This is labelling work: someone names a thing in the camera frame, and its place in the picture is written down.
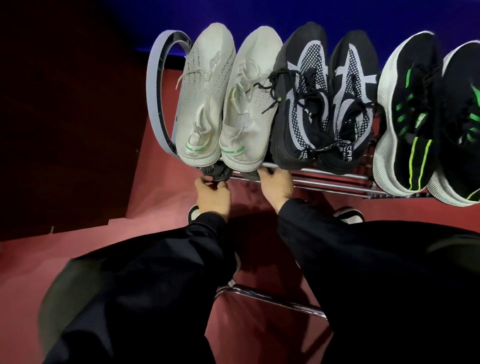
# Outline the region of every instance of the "blue wall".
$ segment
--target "blue wall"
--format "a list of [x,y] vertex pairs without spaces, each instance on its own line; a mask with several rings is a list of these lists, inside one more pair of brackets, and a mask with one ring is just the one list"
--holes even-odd
[[283,40],[307,21],[322,25],[333,50],[349,30],[365,30],[381,63],[410,35],[434,31],[445,52],[480,38],[479,0],[97,0],[128,34],[135,48],[149,51],[158,34],[182,30],[195,40],[210,23],[224,23],[237,49],[261,25]]

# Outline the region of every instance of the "red floor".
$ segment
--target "red floor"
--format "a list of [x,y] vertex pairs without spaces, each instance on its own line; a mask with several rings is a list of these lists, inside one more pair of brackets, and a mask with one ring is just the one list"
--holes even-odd
[[[179,75],[165,72],[166,105],[176,105]],[[167,108],[165,114],[173,120],[175,107]],[[69,258],[133,236],[185,225],[196,199],[193,180],[199,175],[163,152],[148,125],[127,218],[111,220],[108,226],[4,242],[0,254],[0,363],[42,361],[36,329],[38,307]],[[274,233],[275,216],[260,186],[242,181],[229,181],[228,185],[233,215],[270,211],[256,220],[250,233],[243,231],[234,242],[242,258],[237,282],[316,304],[293,257]],[[356,207],[367,220],[436,222],[480,232],[480,205],[459,208],[432,198],[367,200],[315,192],[302,192],[301,196],[329,209]],[[221,297],[215,303],[207,328],[219,364],[319,363],[330,334],[320,318],[238,296]]]

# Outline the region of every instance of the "yellow stripe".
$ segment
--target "yellow stripe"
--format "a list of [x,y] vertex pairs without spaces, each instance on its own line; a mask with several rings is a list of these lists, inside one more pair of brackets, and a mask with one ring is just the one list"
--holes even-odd
[[418,137],[416,136],[415,139],[413,139],[413,144],[412,144],[412,151],[410,153],[410,161],[408,161],[408,169],[410,170],[410,189],[413,190],[412,187],[412,177],[413,177],[413,168],[412,168],[412,161],[413,161],[413,154],[415,153],[415,144],[417,143]]
[[427,154],[428,154],[428,149],[430,148],[430,144],[432,144],[431,139],[428,140],[427,146],[425,147],[425,154],[423,155],[423,162],[421,164],[420,177],[419,177],[419,189],[421,188],[420,181],[423,176],[423,167],[425,167],[425,162],[427,161]]
[[480,191],[480,188],[476,190],[475,192],[472,192],[471,194],[468,195],[467,200],[469,200],[474,194],[476,194],[478,191]]

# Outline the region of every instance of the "white shoelace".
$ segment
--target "white shoelace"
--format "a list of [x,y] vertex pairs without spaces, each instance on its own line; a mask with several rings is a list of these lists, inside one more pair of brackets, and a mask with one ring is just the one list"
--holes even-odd
[[200,125],[201,124],[201,122],[200,122],[201,115],[200,115],[199,118],[193,122],[194,133],[195,133],[195,131],[200,131],[200,130],[202,130],[204,132],[207,132],[211,128],[212,120],[210,119],[210,90],[209,90],[208,86],[209,86],[210,80],[213,76],[213,71],[214,71],[216,65],[218,64],[219,59],[220,59],[220,52],[217,52],[216,55],[208,62],[208,71],[206,71],[203,68],[199,68],[199,67],[192,67],[188,71],[184,71],[183,74],[179,77],[179,79],[177,81],[177,85],[175,86],[175,89],[177,89],[180,81],[182,81],[189,74],[199,73],[200,75],[202,75],[204,77],[205,102],[204,102],[204,108],[202,110],[202,113],[203,113],[203,117],[207,121],[208,125],[207,125],[206,129],[203,130],[202,126]]
[[[247,75],[247,65],[253,65],[255,67],[255,75],[253,77],[249,77]],[[250,102],[252,100],[253,85],[257,82],[263,84],[269,74],[270,72],[260,74],[260,70],[255,61],[246,60],[245,62],[240,64],[237,82],[233,88],[233,92],[231,95],[231,101],[238,114],[244,115],[249,113],[248,110],[241,109],[240,100],[245,99],[247,100],[247,102]]]

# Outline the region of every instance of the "black sneaker with green accents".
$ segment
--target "black sneaker with green accents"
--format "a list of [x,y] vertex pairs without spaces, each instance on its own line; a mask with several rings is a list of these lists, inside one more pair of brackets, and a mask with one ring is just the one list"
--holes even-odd
[[373,155],[373,177],[396,196],[423,190],[438,165],[442,59],[432,32],[417,33],[388,58],[378,83],[386,131]]
[[480,41],[444,59],[444,104],[440,167],[428,190],[442,202],[470,206],[480,201]]

